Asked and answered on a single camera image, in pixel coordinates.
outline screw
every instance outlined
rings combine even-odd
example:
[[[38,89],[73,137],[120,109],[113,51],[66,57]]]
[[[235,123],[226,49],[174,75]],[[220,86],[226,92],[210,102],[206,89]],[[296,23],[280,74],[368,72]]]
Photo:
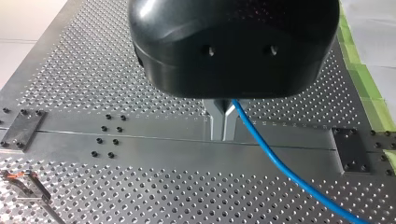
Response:
[[[376,143],[374,144],[374,147],[379,148],[379,147],[381,147],[381,144],[378,143],[378,142],[376,142]]]
[[[18,148],[23,148],[23,143],[22,142],[17,142],[17,147]]]
[[[358,131],[356,130],[356,129],[351,129],[350,131],[349,131],[349,133],[350,134],[355,134],[355,133],[357,133]]]
[[[392,175],[393,172],[392,172],[391,170],[387,170],[387,171],[385,172],[385,174],[386,174],[386,175]]]
[[[349,168],[350,168],[350,165],[348,163],[344,165],[344,170],[345,171],[349,170]]]
[[[339,128],[334,129],[334,134],[337,134],[337,133],[340,133],[340,132],[341,132],[341,129],[339,129]]]

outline metal surface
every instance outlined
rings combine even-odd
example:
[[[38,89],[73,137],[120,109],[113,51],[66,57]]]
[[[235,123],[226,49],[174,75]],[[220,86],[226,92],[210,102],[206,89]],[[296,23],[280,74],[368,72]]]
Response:
[[[25,151],[46,112],[22,109],[1,140],[2,151]]]
[[[246,109],[248,106],[248,100],[239,100],[239,104],[243,109]],[[235,139],[236,121],[239,117],[238,111],[236,111],[233,103],[230,103],[224,115],[223,141],[233,141]]]
[[[210,140],[221,141],[224,133],[224,105],[222,100],[202,100],[210,116]]]
[[[370,174],[371,164],[361,141],[361,134],[355,129],[332,129],[341,169],[345,172]]]
[[[371,151],[381,149],[396,149],[396,133],[376,133],[368,132],[367,137],[363,139],[364,145],[368,146]]]
[[[14,175],[8,171],[2,171],[2,179],[8,187],[11,187],[18,193],[18,197],[13,202],[24,203],[26,205],[38,204],[44,208],[48,214],[59,224],[64,224],[64,221],[59,215],[49,206],[50,193],[44,188],[37,178],[37,174],[27,170],[23,173]],[[24,185],[18,177],[22,177],[27,182]]]
[[[233,223],[276,223],[274,218],[286,223],[288,218],[292,223],[299,223],[299,218],[303,223],[335,223],[341,219],[292,184],[256,146],[126,137],[120,138],[118,146],[102,146],[92,138],[38,133],[31,150],[23,156],[3,155],[0,167],[38,170],[52,194],[52,206],[66,223],[142,223],[147,219],[152,223],[230,219]],[[99,153],[97,158],[91,156],[92,150]],[[108,151],[116,157],[108,158]],[[377,153],[369,154],[373,175],[341,175],[334,150],[276,147],[274,151],[345,208],[374,223],[396,221],[396,178],[385,175],[389,164]],[[50,219],[37,208],[13,206],[15,195],[4,187],[1,191],[2,203],[7,204],[0,208],[1,214],[14,221],[25,217],[30,223],[35,218],[39,223]]]
[[[134,56],[126,6],[126,0],[66,3],[0,92],[0,106],[10,109],[0,112],[0,128],[9,128],[22,107],[49,112],[25,154],[0,153],[1,169],[37,170],[66,223],[346,223],[290,183],[240,119],[233,142],[210,141],[200,100],[153,89]],[[252,100],[247,113],[303,179],[371,222],[396,223],[395,176],[372,147],[342,60],[335,43],[310,89]],[[341,174],[334,125],[362,132],[369,175]],[[6,186],[0,192],[2,222],[51,220],[45,209],[15,204]]]

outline black plastic cover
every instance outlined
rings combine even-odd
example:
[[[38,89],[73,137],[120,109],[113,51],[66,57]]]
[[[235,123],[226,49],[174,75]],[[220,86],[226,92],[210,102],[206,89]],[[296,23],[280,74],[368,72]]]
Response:
[[[148,80],[193,98],[276,98],[318,76],[338,0],[131,0],[134,48]]]

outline green tape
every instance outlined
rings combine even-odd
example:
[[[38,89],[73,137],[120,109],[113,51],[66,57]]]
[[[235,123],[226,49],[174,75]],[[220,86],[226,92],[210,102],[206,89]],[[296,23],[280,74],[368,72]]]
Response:
[[[353,84],[355,85],[356,90],[358,91],[360,98],[370,98],[369,93],[364,87],[363,82],[361,81],[361,77],[359,73],[355,70],[349,70],[349,75],[352,78]]]
[[[396,151],[395,150],[384,150],[385,155],[387,155],[390,165],[393,168],[394,173],[396,173]]]
[[[375,85],[367,66],[361,64],[359,53],[354,44],[352,34],[347,24],[347,18],[342,8],[340,8],[340,22],[337,37],[340,41],[340,48],[343,53],[346,69],[361,98],[372,129],[378,132],[396,131],[396,125],[390,116],[387,105],[378,87]]]
[[[355,70],[361,77],[361,82],[363,83],[365,89],[367,90],[370,98],[372,99],[382,99],[381,93],[375,85],[375,82],[370,75],[367,66],[364,64],[354,64]]]
[[[376,132],[384,132],[384,126],[382,125],[381,118],[376,113],[373,101],[370,98],[361,98],[361,103],[363,104],[371,128]]]
[[[376,113],[378,114],[379,118],[381,119],[382,126],[384,131],[396,132],[395,124],[393,123],[393,119],[390,116],[388,111],[387,104],[383,99],[374,100],[373,105],[375,107]]]

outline screw hole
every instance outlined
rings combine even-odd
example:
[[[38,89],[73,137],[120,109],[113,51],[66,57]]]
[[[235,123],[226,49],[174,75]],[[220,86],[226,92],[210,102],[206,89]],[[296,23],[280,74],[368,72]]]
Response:
[[[262,49],[262,53],[264,55],[276,56],[278,51],[278,47],[276,45],[268,45]]]
[[[204,55],[209,56],[209,57],[212,57],[212,56],[215,55],[215,49],[212,48],[210,45],[203,45],[202,49],[201,49],[201,52]]]

